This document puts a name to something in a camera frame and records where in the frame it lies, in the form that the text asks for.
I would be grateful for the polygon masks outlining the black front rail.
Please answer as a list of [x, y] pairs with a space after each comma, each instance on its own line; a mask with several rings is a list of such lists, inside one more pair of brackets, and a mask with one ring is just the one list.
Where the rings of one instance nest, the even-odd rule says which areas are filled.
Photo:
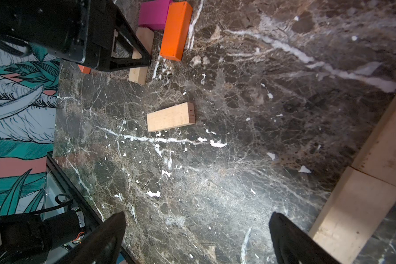
[[[60, 189], [63, 190], [63, 193], [69, 195], [73, 199], [73, 205], [78, 206], [83, 212], [85, 216], [86, 228], [88, 231], [86, 237], [84, 238], [86, 239], [90, 235], [90, 233], [92, 233], [98, 226], [100, 226], [105, 221], [100, 220], [97, 213], [87, 203], [85, 198], [81, 195], [80, 191], [75, 187], [75, 185], [71, 182], [68, 176], [64, 173], [63, 169], [61, 169], [57, 162], [53, 159], [50, 152], [47, 154], [47, 169], [50, 173], [52, 173], [54, 180], [56, 181]], [[134, 258], [132, 258], [121, 245], [120, 253], [115, 264], [133, 264], [134, 262]]]

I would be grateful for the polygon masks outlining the orange block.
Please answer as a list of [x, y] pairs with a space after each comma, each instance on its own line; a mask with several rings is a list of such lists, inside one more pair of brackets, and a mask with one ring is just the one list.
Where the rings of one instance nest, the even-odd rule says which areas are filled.
[[182, 60], [192, 13], [193, 8], [187, 1], [172, 2], [169, 5], [159, 53], [161, 57], [173, 61]]
[[83, 74], [89, 75], [89, 74], [91, 73], [91, 68], [89, 68], [89, 67], [82, 66], [82, 65], [78, 65], [78, 67], [79, 67], [80, 71], [81, 71]]

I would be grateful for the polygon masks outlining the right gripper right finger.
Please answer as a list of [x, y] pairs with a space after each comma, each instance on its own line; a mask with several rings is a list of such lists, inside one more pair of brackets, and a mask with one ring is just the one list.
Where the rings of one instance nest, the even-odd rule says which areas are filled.
[[279, 264], [339, 264], [281, 213], [274, 212], [271, 215], [269, 230]]

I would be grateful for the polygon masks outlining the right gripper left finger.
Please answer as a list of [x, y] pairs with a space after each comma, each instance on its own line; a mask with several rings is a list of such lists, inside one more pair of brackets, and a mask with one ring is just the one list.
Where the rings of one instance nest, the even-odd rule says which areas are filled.
[[58, 264], [115, 264], [126, 229], [124, 212], [113, 214]]

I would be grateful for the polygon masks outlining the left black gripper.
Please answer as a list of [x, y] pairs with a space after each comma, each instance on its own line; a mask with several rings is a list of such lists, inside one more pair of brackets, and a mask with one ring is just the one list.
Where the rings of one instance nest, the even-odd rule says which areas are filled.
[[[112, 55], [119, 44], [129, 57]], [[17, 57], [39, 46], [79, 64], [115, 72], [151, 64], [151, 55], [113, 1], [0, 1], [0, 49]]]

